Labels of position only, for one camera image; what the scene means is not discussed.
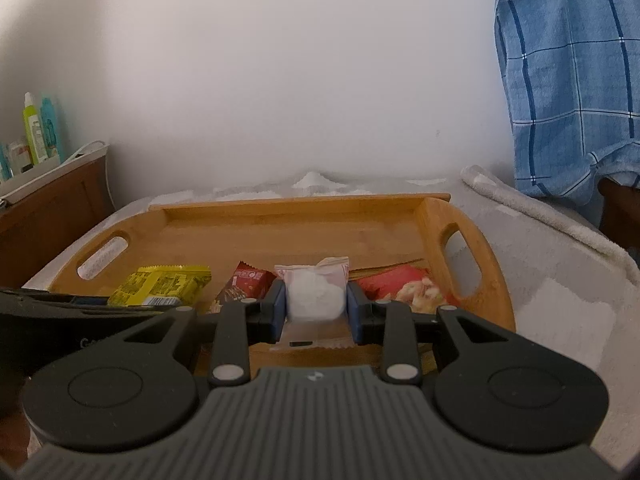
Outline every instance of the yellow-green bottle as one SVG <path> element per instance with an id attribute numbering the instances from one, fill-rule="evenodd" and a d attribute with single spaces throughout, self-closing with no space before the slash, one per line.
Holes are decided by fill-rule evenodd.
<path id="1" fill-rule="evenodd" d="M 22 112 L 22 116 L 24 118 L 24 129 L 27 133 L 27 142 L 31 149 L 33 164 L 44 162 L 48 158 L 47 147 L 44 143 L 38 111 L 33 104 L 31 92 L 27 92 L 24 95 L 24 111 Z"/>

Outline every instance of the barcode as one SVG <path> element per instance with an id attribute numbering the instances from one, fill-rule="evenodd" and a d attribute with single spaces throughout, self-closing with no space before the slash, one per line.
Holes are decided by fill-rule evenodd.
<path id="1" fill-rule="evenodd" d="M 180 306 L 182 302 L 180 301 L 180 298 L 176 298 L 175 296 L 147 296 L 142 304 L 155 306 Z"/>

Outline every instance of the red snack packet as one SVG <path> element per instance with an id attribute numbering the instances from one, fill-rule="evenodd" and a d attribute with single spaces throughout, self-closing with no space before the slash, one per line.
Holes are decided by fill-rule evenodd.
<path id="1" fill-rule="evenodd" d="M 367 298 L 397 300 L 407 303 L 413 312 L 434 314 L 444 304 L 456 304 L 451 296 L 445 296 L 435 284 L 427 269 L 401 265 L 373 276 L 356 280 Z"/>
<path id="2" fill-rule="evenodd" d="M 216 296 L 209 311 L 220 312 L 225 301 L 243 300 L 244 298 L 261 300 L 275 279 L 275 274 L 268 270 L 256 269 L 240 262 L 229 281 Z"/>

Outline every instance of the wooden tray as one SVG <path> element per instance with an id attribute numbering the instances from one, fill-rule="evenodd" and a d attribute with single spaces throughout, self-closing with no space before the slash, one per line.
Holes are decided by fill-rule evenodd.
<path id="1" fill-rule="evenodd" d="M 240 260 L 269 270 L 275 264 L 312 265 L 327 256 L 348 256 L 353 269 L 414 261 L 427 264 L 441 289 L 451 293 L 463 308 L 514 330 L 511 300 L 491 247 L 449 199 L 448 194 L 408 194 L 157 206 L 97 235 L 60 271 L 50 290 L 107 296 L 140 266 L 206 265 L 211 268 L 212 280 L 198 304 L 202 311 Z M 444 255 L 449 237 L 457 231 L 481 271 L 478 288 L 466 297 L 458 292 Z M 93 279 L 80 278 L 78 267 L 117 236 L 127 241 L 127 249 Z M 255 345 L 252 353 L 267 351 L 266 347 Z M 300 362 L 306 352 L 317 356 L 317 350 L 290 353 Z M 335 362 L 336 352 L 345 357 L 350 354 L 328 351 L 327 358 L 334 365 L 343 364 Z M 374 357 L 367 349 L 362 352 L 356 352 L 353 359 L 364 357 L 370 362 L 378 357 L 378 352 Z M 288 352 L 268 353 L 281 357 Z M 271 359 L 262 361 L 274 364 Z M 317 359 L 311 361 L 318 365 Z"/>

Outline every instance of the blue checkered fabric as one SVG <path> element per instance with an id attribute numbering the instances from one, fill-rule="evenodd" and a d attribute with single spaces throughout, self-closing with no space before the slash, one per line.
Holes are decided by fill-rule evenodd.
<path id="1" fill-rule="evenodd" d="M 577 205 L 640 184 L 640 0 L 496 0 L 516 188 Z"/>

